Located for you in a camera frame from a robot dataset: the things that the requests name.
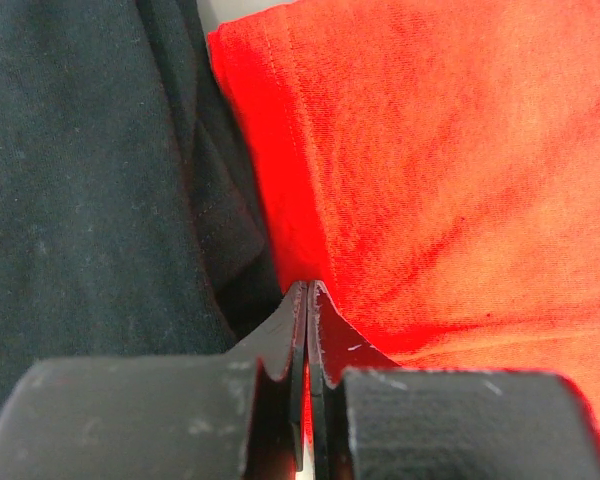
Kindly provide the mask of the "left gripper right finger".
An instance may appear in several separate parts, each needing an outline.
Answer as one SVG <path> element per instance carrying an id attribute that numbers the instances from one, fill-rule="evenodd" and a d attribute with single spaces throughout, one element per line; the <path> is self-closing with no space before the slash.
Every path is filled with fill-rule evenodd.
<path id="1" fill-rule="evenodd" d="M 319 282 L 307 354 L 319 479 L 600 479 L 600 433 L 562 376 L 402 368 Z"/>

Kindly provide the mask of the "red t shirt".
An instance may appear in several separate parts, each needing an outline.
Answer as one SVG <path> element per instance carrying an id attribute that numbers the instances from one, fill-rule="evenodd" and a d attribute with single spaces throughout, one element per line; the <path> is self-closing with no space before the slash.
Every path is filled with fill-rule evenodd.
<path id="1" fill-rule="evenodd" d="M 283 287 L 405 366 L 566 375 L 600 429 L 600 1 L 296 1 L 209 47 Z"/>

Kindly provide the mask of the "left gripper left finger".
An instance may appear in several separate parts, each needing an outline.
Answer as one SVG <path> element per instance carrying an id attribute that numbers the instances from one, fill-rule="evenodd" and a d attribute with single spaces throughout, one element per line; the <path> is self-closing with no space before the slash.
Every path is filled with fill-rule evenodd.
<path id="1" fill-rule="evenodd" d="M 0 479 L 291 479 L 307 286 L 219 355 L 35 364 L 0 414 Z"/>

